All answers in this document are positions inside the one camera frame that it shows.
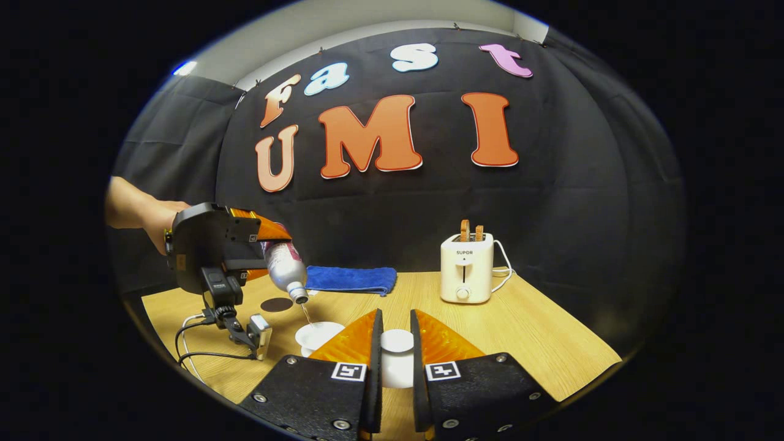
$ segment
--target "black curtain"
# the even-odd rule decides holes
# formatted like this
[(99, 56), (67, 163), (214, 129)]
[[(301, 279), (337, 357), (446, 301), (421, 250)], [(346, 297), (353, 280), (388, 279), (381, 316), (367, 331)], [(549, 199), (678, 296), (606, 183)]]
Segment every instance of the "black curtain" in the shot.
[[(438, 63), (401, 73), (395, 47), (430, 43)], [(502, 70), (478, 46), (520, 54), (533, 77)], [(439, 246), (460, 221), (483, 224), (519, 275), (585, 323), (621, 356), (661, 318), (684, 256), (684, 189), (665, 130), (608, 66), (551, 28), (542, 47), (483, 31), (416, 29), (348, 42), (279, 71), (248, 91), (220, 154), (218, 203), (244, 206), (289, 227), (307, 264), (401, 272), (438, 271)], [(306, 96), (316, 71), (348, 65), (348, 81)], [(260, 129), (264, 97), (294, 74), (283, 113)], [(496, 93), (519, 163), (471, 162), (477, 134), (461, 96)], [(325, 127), (318, 116), (348, 106), (367, 123), (384, 97), (411, 95), (418, 169), (325, 180)], [(264, 191), (254, 147), (274, 137), (271, 171), (281, 169), (278, 132), (297, 124), (294, 173), (282, 191)], [(344, 160), (350, 163), (348, 155)], [(503, 264), (496, 247), (495, 264)]]
[[(223, 135), (243, 90), (198, 76), (174, 76), (150, 99), (123, 142), (114, 176), (160, 200), (215, 199)], [(107, 228), (121, 293), (176, 287), (144, 230)]]

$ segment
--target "white wall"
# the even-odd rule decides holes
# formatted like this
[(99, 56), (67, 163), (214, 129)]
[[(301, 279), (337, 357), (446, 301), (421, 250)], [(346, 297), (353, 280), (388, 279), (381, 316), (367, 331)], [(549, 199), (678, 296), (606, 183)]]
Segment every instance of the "white wall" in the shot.
[(194, 58), (191, 74), (247, 90), (320, 47), (455, 22), (540, 42), (546, 34), (546, 25), (489, 0), (303, 0), (216, 41)]

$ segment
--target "blue towel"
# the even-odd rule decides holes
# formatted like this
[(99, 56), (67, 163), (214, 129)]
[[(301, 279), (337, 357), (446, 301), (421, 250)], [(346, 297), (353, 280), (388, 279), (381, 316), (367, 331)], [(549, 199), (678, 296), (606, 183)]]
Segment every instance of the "blue towel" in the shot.
[(307, 267), (308, 290), (376, 293), (386, 297), (397, 280), (393, 268)]

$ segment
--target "toaster knob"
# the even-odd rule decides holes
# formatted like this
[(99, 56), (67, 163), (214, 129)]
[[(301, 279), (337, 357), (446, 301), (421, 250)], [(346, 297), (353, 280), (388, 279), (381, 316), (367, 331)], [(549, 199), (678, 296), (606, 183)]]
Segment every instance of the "toaster knob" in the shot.
[(466, 300), (468, 298), (468, 294), (470, 294), (470, 291), (467, 288), (457, 289), (457, 298), (460, 300)]

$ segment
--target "letter s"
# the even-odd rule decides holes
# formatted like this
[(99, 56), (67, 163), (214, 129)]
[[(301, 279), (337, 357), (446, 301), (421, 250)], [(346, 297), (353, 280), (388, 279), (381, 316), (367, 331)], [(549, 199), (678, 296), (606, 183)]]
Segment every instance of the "letter s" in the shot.
[(438, 63), (435, 51), (436, 47), (428, 43), (398, 46), (390, 52), (390, 56), (397, 60), (392, 67), (398, 72), (430, 69)]

